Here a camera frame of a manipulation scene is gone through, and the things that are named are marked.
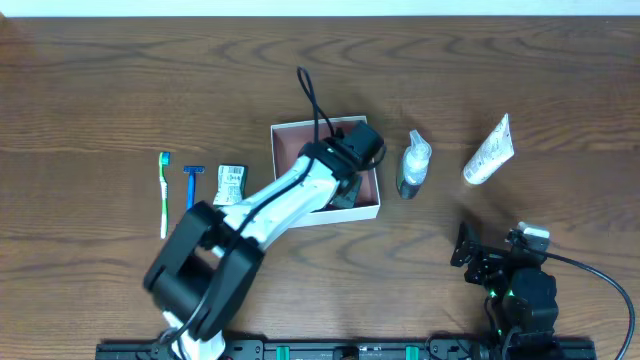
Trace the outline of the white box brown inside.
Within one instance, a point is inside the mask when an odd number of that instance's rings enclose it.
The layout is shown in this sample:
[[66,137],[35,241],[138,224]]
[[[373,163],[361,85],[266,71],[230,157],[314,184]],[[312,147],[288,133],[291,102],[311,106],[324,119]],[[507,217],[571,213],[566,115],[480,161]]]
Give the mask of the white box brown inside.
[[[299,121],[271,126],[274,178],[284,175],[295,163],[298,153],[307,142],[313,140],[313,121]],[[375,219],[380,210],[380,194],[375,169],[361,172],[362,184],[350,209],[333,205],[314,211],[299,219],[292,228],[310,227]]]

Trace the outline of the green white soap packet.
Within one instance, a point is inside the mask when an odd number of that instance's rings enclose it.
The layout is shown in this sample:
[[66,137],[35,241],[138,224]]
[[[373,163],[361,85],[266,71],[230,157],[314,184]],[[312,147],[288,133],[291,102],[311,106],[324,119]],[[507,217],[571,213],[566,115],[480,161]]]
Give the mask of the green white soap packet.
[[244,199],[248,167],[222,164],[218,167],[218,188],[213,200],[215,207],[236,204]]

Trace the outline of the white lotion tube gold cap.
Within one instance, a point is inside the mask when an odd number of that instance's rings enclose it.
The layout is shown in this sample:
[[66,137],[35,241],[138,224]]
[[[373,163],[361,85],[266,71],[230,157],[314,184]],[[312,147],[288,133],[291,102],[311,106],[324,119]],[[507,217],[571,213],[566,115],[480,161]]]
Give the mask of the white lotion tube gold cap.
[[462,170],[464,180],[477,186],[486,182],[515,154],[510,117],[505,113]]

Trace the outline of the blue disposable razor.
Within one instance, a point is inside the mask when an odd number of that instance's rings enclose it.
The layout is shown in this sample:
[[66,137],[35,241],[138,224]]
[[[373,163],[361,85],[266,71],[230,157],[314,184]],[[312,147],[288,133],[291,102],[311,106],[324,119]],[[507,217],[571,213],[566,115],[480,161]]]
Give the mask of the blue disposable razor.
[[205,172],[205,167],[195,166],[195,165],[186,165],[183,167],[183,172],[188,175],[186,209],[189,210],[195,204],[197,175],[203,174]]

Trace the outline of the white green toothbrush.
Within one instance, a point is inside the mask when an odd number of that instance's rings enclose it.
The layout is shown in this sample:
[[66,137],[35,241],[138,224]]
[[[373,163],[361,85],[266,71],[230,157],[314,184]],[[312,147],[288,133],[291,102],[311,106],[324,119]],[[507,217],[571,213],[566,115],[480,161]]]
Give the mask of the white green toothbrush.
[[165,177],[165,168],[170,165],[170,153],[161,152],[158,158],[159,184],[161,189],[161,223],[160,238],[165,239],[168,234],[169,214],[168,214],[168,183]]

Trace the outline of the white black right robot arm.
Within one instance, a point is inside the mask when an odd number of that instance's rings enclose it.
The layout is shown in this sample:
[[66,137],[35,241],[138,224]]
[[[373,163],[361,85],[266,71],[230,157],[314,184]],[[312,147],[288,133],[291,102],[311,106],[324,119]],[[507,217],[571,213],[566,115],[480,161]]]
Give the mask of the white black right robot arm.
[[559,315],[556,279],[542,270],[550,232],[521,222],[509,231],[508,250],[484,246],[471,225],[459,226],[450,261],[466,266],[466,282],[488,292],[490,334],[471,345],[472,359],[561,359],[554,339]]

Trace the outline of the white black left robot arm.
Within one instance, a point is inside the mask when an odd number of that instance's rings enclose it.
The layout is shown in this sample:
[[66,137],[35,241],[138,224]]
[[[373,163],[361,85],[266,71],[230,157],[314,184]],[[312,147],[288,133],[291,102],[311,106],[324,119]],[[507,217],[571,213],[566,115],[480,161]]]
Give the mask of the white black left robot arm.
[[383,138],[359,121],[315,137],[276,181],[237,202],[188,209],[145,274],[155,305],[175,319],[158,346],[173,359],[217,359],[214,344],[238,312],[266,250],[302,217],[350,191],[384,157]]

